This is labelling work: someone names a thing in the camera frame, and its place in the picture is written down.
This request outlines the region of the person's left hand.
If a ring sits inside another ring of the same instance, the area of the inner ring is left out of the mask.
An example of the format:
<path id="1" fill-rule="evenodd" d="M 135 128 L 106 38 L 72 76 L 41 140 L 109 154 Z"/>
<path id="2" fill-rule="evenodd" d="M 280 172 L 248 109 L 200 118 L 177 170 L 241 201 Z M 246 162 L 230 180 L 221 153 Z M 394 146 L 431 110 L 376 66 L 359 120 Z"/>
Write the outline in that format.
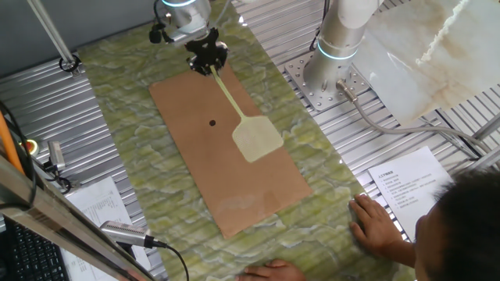
<path id="1" fill-rule="evenodd" d="M 306 281 L 304 273 L 292 263 L 274 259 L 265 265 L 250 265 L 235 281 Z"/>

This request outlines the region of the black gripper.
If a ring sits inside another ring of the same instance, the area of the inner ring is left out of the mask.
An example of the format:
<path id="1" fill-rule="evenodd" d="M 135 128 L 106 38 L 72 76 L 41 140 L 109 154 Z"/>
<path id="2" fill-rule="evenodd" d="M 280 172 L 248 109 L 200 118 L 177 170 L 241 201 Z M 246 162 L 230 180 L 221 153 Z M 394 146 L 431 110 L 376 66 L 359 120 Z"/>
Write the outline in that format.
<path id="1" fill-rule="evenodd" d="M 190 69 L 203 76 L 212 74 L 212 65 L 216 71 L 220 71 L 225 66 L 229 53 L 227 46 L 219 41 L 219 31 L 215 27 L 211 28 L 204 38 L 189 41 L 185 48 L 195 54 L 187 58 Z"/>

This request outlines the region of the person's right hand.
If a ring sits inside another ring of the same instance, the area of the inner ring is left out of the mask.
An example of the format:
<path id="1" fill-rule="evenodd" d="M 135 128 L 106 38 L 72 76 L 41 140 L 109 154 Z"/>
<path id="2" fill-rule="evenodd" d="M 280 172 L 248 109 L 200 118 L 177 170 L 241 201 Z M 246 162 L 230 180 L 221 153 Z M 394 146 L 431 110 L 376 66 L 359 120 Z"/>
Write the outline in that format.
<path id="1" fill-rule="evenodd" d="M 357 194 L 349 207 L 357 218 L 349 225 L 357 241 L 372 254 L 395 260 L 404 240 L 386 210 L 366 194 Z"/>

